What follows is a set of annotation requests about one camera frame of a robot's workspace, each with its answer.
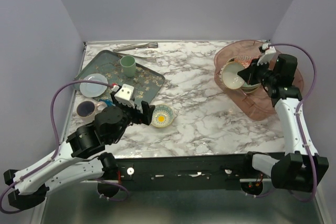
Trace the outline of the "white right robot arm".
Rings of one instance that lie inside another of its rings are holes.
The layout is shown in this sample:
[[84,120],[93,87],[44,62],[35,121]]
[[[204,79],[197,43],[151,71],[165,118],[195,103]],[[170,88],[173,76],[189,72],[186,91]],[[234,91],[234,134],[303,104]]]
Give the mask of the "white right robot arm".
[[293,85],[297,58],[279,54],[273,69],[268,63],[253,59],[238,72],[248,84],[260,83],[267,91],[280,119],[285,140],[285,155],[275,159],[268,154],[252,153],[241,165],[249,178],[259,172],[271,178],[277,189],[313,193],[329,168],[328,159],[321,157],[310,138],[303,114],[300,89]]

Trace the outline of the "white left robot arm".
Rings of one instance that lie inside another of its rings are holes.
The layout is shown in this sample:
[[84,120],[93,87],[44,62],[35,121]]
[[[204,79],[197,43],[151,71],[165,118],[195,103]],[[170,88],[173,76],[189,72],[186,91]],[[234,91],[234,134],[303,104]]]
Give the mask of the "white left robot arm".
[[91,123],[77,128],[55,152],[23,170],[6,171],[9,205],[20,212],[71,184],[87,179],[119,179],[114,156],[104,150],[118,143],[128,126],[151,124],[155,107],[145,101],[141,105],[142,110],[121,103],[108,106]]

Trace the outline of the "cream divided bowl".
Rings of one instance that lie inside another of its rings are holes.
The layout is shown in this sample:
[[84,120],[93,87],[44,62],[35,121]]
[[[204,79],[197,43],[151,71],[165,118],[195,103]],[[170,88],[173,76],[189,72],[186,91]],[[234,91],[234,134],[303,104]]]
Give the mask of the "cream divided bowl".
[[244,92],[245,94],[251,94],[251,93],[254,93],[257,90],[258,90],[258,88],[250,89],[250,90],[242,89],[242,92]]

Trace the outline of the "red patterned bowl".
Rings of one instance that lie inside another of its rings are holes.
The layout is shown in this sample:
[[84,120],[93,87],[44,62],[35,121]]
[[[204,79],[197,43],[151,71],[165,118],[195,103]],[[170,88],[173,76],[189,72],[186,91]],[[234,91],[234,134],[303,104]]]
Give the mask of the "red patterned bowl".
[[248,68],[253,59],[254,58],[252,56],[240,55],[240,56],[236,56],[234,58],[234,61],[242,64],[244,68]]

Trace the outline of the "yellow blue patterned bowl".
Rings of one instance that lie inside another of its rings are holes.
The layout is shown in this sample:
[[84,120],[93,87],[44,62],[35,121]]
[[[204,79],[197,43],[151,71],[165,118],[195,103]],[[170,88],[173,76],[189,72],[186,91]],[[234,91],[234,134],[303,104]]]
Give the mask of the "yellow blue patterned bowl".
[[151,124],[157,128],[164,128],[169,126],[174,120],[173,109],[166,104],[158,104],[155,106],[152,115]]

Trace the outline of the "patterned ceramic bowl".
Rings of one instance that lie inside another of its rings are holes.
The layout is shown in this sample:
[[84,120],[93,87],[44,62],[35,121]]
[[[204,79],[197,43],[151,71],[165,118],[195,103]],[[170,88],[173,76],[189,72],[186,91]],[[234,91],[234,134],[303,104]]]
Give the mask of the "patterned ceramic bowl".
[[220,74],[224,86],[232,90],[240,89],[245,84],[245,80],[238,73],[244,69],[244,65],[237,61],[224,65]]

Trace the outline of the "green and cream plate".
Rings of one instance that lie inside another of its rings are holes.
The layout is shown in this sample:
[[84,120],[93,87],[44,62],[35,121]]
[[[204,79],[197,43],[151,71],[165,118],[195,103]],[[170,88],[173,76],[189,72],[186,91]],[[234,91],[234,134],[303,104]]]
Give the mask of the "green and cream plate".
[[240,88],[242,90],[254,90],[254,89],[257,89],[259,86],[260,86],[260,83],[257,83],[257,84],[244,83]]

